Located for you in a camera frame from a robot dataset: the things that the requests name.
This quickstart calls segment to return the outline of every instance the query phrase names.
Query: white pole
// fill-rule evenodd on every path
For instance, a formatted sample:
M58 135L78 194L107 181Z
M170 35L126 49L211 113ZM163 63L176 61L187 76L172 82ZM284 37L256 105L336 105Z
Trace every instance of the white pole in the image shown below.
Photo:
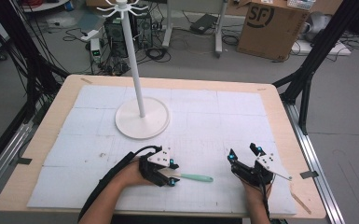
M140 116L141 116L141 118L144 118L145 117L145 106L144 106L144 99L142 97L141 82L139 81L138 66L137 66L136 57L135 57L135 50L134 50L133 43L132 43L129 12L124 11L121 13L124 13L122 26L123 26L123 31L124 31L124 37L126 39L127 52L129 54L129 59L130 59L133 85L135 86L135 92L136 92L136 98L138 100Z

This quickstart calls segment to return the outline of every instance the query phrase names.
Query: gray floor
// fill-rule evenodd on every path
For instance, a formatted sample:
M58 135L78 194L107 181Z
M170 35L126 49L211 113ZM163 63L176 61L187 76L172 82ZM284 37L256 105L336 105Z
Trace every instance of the gray floor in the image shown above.
M81 10L73 15L81 17ZM188 27L184 18L176 20ZM227 22L238 24L243 19L233 18ZM87 69L89 54L84 44L64 42L63 36L64 30L45 33L50 51L72 73ZM199 38L180 31L175 31L173 38L176 40L169 49L172 59L167 63L139 65L141 77L272 83L296 71L305 59L292 56L284 63L273 63L238 53L235 47L228 45L224 45L224 52L217 59L209 52L214 49L214 38ZM24 102L24 90L13 63L11 60L0 62L0 135ZM317 71L311 87L308 131L346 223L359 223L359 50L349 57L339 57L334 63L325 60ZM9 166L1 178L0 191L13 168ZM76 216L0 212L0 223L75 223ZM288 222L322 224L328 220L289 219Z

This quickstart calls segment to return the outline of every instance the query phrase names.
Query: power strip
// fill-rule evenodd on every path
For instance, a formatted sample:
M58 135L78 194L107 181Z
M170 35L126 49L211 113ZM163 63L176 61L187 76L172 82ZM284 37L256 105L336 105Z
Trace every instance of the power strip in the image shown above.
M80 37L80 39L82 39L84 41L89 41L91 38L93 38L98 33L99 33L98 31L92 30L87 35Z

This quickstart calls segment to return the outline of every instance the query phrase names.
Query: human arm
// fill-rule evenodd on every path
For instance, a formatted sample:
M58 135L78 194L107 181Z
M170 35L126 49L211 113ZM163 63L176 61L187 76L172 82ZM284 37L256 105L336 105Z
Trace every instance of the human arm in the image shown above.
M266 207L263 202L263 194L260 189L244 181L242 184L246 193L246 207L252 224L269 224ZM267 198L271 192L272 185L266 186Z
M135 185L151 185L139 172L139 161L130 163L115 175L78 223L109 224L120 193L126 187Z

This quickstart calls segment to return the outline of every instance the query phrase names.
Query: teal handle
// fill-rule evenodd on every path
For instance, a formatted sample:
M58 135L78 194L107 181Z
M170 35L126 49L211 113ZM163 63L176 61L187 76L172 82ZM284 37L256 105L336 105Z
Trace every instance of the teal handle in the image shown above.
M213 178L206 175L186 175L186 174L180 174L181 177L187 178L187 179L193 179L193 180L199 180L203 182L212 182L214 181Z

